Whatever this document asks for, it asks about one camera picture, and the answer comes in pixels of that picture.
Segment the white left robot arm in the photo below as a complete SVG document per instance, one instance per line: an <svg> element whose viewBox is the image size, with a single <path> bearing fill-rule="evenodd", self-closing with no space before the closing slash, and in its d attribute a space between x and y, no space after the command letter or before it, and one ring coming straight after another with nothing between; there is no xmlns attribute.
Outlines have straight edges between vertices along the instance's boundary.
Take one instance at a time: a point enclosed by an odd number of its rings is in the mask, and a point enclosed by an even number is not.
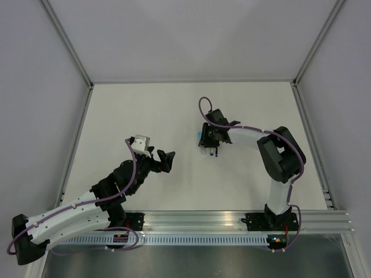
<svg viewBox="0 0 371 278"><path fill-rule="evenodd" d="M135 154L122 162L106 178L82 196L43 214L28 217L19 214L12 219L10 246L19 265L30 264L59 243L84 233L111 228L121 230L126 224L122 203L134 195L149 173L169 173L175 152L158 150L152 154Z"/></svg>

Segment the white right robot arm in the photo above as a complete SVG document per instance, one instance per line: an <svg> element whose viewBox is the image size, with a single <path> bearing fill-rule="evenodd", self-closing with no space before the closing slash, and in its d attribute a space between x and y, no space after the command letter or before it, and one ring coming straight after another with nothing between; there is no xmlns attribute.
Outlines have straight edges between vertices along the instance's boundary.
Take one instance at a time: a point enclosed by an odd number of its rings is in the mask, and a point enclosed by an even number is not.
<svg viewBox="0 0 371 278"><path fill-rule="evenodd" d="M289 129L260 130L241 125L239 121L229 122L220 109L210 110L202 115L206 122L202 126L199 146L217 150L220 144L239 144L259 151L264 168L271 178L270 195L264 211L258 213L256 221L251 214L245 222L250 231L267 229L282 231L285 226L297 229L289 206L293 183L303 174L306 157Z"/></svg>

